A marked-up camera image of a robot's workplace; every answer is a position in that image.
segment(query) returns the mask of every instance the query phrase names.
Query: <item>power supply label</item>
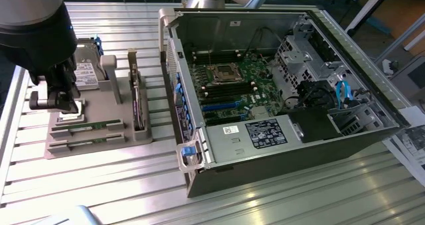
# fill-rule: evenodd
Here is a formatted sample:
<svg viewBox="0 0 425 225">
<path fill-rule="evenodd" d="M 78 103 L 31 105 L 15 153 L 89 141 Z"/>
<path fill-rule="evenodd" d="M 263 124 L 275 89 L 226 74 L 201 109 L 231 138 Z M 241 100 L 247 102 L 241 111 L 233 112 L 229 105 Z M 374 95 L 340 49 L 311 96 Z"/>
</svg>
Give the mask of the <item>power supply label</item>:
<svg viewBox="0 0 425 225">
<path fill-rule="evenodd" d="M 287 143 L 275 119 L 247 123 L 245 126 L 255 149 Z"/>
</svg>

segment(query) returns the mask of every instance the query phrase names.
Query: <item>green circuit board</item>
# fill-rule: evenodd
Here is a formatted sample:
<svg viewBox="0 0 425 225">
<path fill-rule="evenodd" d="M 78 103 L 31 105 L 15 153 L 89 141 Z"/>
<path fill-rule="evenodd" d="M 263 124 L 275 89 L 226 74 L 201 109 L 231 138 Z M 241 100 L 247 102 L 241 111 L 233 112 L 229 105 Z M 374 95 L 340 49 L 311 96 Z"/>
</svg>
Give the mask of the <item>green circuit board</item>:
<svg viewBox="0 0 425 225">
<path fill-rule="evenodd" d="M 238 83 L 254 82 L 255 91 L 253 90 L 242 95 L 231 95 L 231 102 L 202 105 L 202 101 L 207 98 L 202 94 L 202 87 L 217 85 L 217 82 L 214 81 L 215 76 L 213 69 L 217 66 L 225 66 L 229 64 L 230 63 L 194 65 L 189 68 L 201 110 L 205 106 L 214 106 L 237 102 L 235 108 L 213 110 L 207 112 L 202 111 L 206 124 L 211 120 L 217 121 L 223 118 L 234 118 L 237 116 L 239 117 L 239 121 L 254 119 L 250 112 L 250 109 L 253 107 L 263 106 L 269 116 L 274 116 L 281 110 L 281 96 L 273 82 L 270 71 L 266 68 L 265 63 L 261 60 L 255 60 L 255 57 L 253 57 L 251 55 L 246 56 L 241 62 L 231 63 L 231 66 L 237 68 L 237 71 L 239 73 L 239 81 L 223 83 L 221 85 L 235 85 Z"/>
</svg>

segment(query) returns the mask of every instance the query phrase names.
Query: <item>aluminum workbench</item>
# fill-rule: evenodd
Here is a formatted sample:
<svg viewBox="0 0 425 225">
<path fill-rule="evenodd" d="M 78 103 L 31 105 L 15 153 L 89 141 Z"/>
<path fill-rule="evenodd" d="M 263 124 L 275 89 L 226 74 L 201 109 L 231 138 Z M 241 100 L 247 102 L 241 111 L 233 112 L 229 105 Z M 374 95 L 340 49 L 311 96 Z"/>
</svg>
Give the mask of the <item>aluminum workbench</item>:
<svg viewBox="0 0 425 225">
<path fill-rule="evenodd" d="M 382 143 L 350 158 L 187 199 L 158 58 L 163 3 L 67 3 L 78 37 L 98 34 L 127 73 L 137 48 L 154 142 L 46 160 L 47 113 L 30 111 L 27 73 L 15 67 L 0 128 L 0 224 L 31 224 L 85 205 L 102 224 L 423 224 L 425 188 Z M 278 9 L 277 5 L 266 7 Z"/>
</svg>

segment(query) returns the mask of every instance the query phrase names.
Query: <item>gray parts tray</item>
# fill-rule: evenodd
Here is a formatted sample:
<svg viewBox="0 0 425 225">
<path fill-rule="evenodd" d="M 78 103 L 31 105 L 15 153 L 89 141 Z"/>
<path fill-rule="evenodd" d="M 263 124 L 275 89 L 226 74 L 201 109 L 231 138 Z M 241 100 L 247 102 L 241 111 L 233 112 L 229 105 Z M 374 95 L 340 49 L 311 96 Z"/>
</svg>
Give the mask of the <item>gray parts tray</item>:
<svg viewBox="0 0 425 225">
<path fill-rule="evenodd" d="M 141 77 L 141 82 L 139 95 L 142 98 L 143 130 L 133 130 L 133 100 L 129 79 L 118 78 L 117 85 L 122 99 L 121 104 L 115 103 L 111 90 L 81 91 L 78 100 L 82 104 L 81 115 L 83 116 L 83 121 L 78 122 L 77 125 L 86 125 L 86 131 L 83 129 L 63 129 L 65 126 L 75 126 L 75 123 L 73 121 L 65 124 L 63 122 L 57 122 L 58 113 L 50 114 L 43 158 L 59 158 L 151 142 L 143 77 Z"/>
</svg>

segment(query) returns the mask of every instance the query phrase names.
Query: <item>white sticker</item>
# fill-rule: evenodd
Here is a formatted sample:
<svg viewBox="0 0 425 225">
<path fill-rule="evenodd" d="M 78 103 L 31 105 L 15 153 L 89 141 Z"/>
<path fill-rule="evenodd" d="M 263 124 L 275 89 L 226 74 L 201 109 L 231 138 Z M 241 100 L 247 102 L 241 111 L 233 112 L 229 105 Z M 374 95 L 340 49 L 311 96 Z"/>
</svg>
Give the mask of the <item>white sticker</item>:
<svg viewBox="0 0 425 225">
<path fill-rule="evenodd" d="M 74 82 L 77 87 L 97 85 L 97 78 L 91 63 L 77 63 L 77 70 L 74 70 L 74 76 L 77 78 Z"/>
<path fill-rule="evenodd" d="M 223 134 L 233 134 L 238 133 L 237 125 L 229 126 L 229 127 L 222 127 Z"/>
<path fill-rule="evenodd" d="M 239 21 L 230 21 L 230 27 L 238 27 Z"/>
</svg>

